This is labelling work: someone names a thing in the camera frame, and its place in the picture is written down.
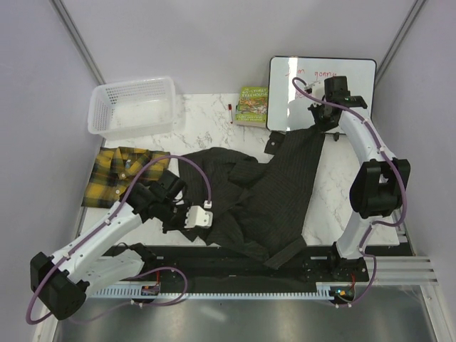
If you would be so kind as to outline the black pinstriped long sleeve shirt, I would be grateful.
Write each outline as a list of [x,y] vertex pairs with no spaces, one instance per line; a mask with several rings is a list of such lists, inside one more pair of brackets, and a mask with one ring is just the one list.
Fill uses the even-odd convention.
[[209,229],[185,229],[194,241],[218,244],[278,269],[306,247],[302,236],[325,135],[316,126],[281,135],[268,163],[236,150],[212,147],[178,162],[187,183],[185,199],[201,205],[206,185],[212,189],[213,222]]

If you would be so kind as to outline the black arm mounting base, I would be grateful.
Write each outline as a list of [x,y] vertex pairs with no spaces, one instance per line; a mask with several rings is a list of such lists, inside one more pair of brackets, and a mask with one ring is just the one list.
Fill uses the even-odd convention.
[[116,257],[132,249],[145,258],[144,270],[158,266],[173,266],[188,279],[198,276],[227,278],[228,276],[265,276],[272,279],[298,279],[304,283],[356,282],[369,280],[368,267],[362,258],[341,261],[333,247],[306,247],[283,265],[273,268],[243,254],[223,247],[171,247],[118,244],[103,257]]

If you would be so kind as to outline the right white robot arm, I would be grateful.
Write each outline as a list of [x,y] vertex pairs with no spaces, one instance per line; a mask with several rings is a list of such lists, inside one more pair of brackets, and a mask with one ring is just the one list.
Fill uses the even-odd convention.
[[336,242],[338,256],[326,262],[327,274],[334,280],[345,279],[352,272],[349,259],[364,253],[372,229],[377,225],[397,227],[404,221],[388,218],[395,210],[407,209],[405,190],[410,163],[399,159],[385,145],[371,120],[356,109],[367,109],[360,95],[352,95],[345,76],[333,76],[308,85],[304,95],[317,128],[322,132],[340,128],[358,158],[360,169],[349,192],[352,214]]

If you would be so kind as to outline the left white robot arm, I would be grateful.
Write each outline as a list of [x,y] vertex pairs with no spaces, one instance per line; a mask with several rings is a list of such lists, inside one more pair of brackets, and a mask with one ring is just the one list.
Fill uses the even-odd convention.
[[186,186],[170,171],[147,186],[135,183],[97,226],[50,256],[36,254],[30,261],[33,299],[40,300],[52,316],[62,321],[107,286],[136,276],[141,280],[154,277],[155,256],[140,243],[112,257],[105,253],[149,219],[171,222],[178,212],[174,200]]

